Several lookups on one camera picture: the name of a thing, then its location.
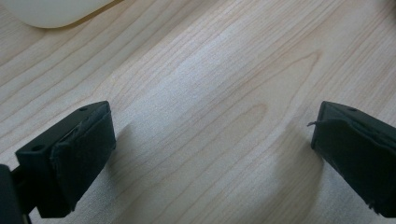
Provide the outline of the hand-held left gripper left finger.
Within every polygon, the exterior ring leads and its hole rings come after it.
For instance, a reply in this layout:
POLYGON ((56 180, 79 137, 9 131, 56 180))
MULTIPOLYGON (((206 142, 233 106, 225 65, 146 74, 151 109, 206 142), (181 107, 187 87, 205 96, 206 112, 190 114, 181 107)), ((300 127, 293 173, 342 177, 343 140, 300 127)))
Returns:
POLYGON ((66 217, 116 147, 109 102, 85 105, 16 152, 44 218, 66 217))

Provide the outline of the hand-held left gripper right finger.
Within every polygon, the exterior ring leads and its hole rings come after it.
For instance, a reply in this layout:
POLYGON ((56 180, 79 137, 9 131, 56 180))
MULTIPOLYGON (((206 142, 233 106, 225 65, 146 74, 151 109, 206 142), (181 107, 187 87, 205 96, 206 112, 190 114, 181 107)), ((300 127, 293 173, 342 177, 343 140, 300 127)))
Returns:
POLYGON ((324 101, 311 148, 376 213, 396 218, 396 128, 356 108, 324 101))

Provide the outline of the white rounded plastic object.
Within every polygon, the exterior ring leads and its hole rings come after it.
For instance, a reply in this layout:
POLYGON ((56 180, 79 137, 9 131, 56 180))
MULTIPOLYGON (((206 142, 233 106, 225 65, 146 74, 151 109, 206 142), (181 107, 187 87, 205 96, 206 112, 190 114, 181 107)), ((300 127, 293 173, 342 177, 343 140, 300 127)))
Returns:
POLYGON ((74 23, 115 0, 0 0, 18 20, 38 28, 74 23))

